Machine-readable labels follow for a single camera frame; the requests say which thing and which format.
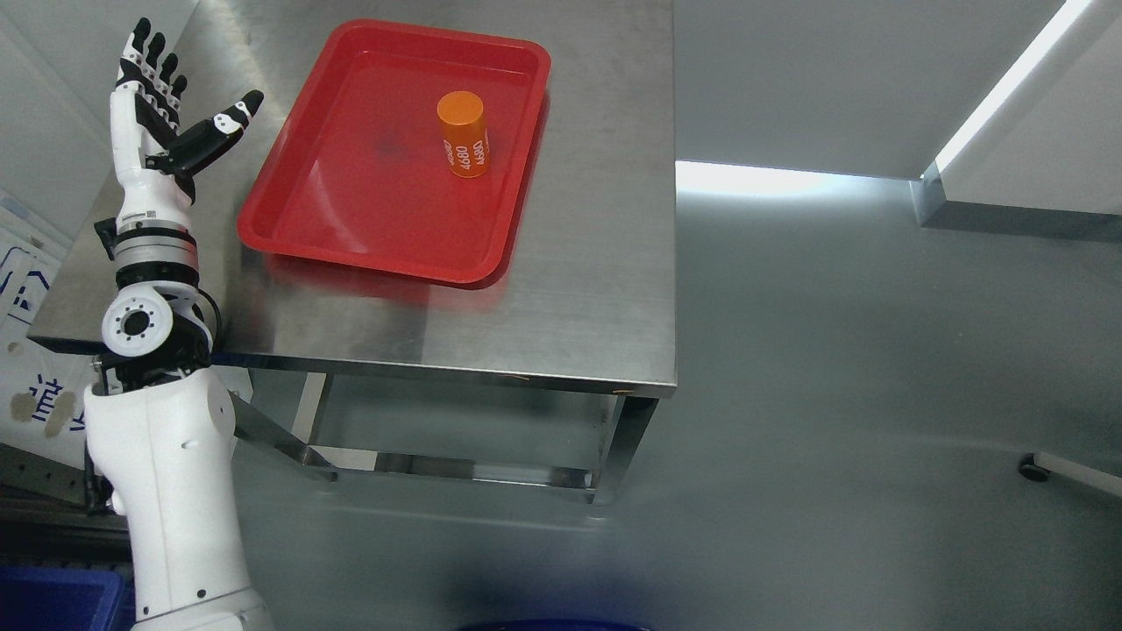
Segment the table leg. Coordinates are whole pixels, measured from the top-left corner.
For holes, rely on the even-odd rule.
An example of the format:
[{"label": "table leg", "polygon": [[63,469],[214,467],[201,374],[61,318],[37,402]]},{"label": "table leg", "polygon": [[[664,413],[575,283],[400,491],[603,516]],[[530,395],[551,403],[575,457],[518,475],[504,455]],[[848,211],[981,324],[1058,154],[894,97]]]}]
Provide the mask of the table leg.
[{"label": "table leg", "polygon": [[331,375],[325,373],[309,373],[304,379],[304,391],[300,394],[296,405],[296,418],[292,422],[292,435],[309,445],[318,441],[320,421],[323,410],[328,406],[328,395],[331,394]]},{"label": "table leg", "polygon": [[588,501],[596,505],[610,504],[623,483],[624,474],[631,466],[632,457],[638,449],[646,426],[651,422],[657,399],[645,396],[620,396],[608,419],[606,439],[600,447],[600,466],[594,476],[596,491],[588,494]]}]

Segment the white wall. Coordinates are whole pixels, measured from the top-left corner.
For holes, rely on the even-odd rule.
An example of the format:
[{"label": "white wall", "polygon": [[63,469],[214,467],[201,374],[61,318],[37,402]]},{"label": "white wall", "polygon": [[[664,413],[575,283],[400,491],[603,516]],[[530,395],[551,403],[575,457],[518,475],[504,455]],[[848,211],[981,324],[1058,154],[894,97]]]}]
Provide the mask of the white wall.
[{"label": "white wall", "polygon": [[174,45],[196,0],[0,1],[0,189],[73,238],[112,166],[109,92],[142,15]]}]

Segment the blue bin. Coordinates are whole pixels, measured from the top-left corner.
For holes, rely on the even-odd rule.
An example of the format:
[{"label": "blue bin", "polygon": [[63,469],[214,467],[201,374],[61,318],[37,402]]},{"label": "blue bin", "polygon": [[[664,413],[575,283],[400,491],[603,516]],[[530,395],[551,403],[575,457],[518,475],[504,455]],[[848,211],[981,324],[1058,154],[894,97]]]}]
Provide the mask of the blue bin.
[{"label": "blue bin", "polygon": [[112,571],[0,566],[0,630],[117,631],[125,595]]}]

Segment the caster wheel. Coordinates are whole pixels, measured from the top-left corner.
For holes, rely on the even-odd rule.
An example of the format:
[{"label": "caster wheel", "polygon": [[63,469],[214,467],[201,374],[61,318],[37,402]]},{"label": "caster wheel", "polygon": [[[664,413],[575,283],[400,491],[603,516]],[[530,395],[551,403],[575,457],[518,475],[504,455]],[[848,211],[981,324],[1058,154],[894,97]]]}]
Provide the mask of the caster wheel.
[{"label": "caster wheel", "polygon": [[1026,477],[1026,479],[1031,479],[1032,482],[1048,482],[1048,476],[1051,474],[1050,470],[1038,466],[1032,461],[1032,454],[1026,454],[1021,458],[1021,464],[1017,466],[1017,470]]}]

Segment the orange cylinder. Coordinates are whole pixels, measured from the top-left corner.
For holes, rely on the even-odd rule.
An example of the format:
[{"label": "orange cylinder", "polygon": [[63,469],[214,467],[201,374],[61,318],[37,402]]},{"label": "orange cylinder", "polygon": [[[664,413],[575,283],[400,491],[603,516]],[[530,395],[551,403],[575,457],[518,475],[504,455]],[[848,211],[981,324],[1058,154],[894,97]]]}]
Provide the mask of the orange cylinder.
[{"label": "orange cylinder", "polygon": [[444,94],[436,103],[436,116],[444,136],[444,155],[452,173],[478,177],[490,166],[490,143],[484,101],[463,90]]}]

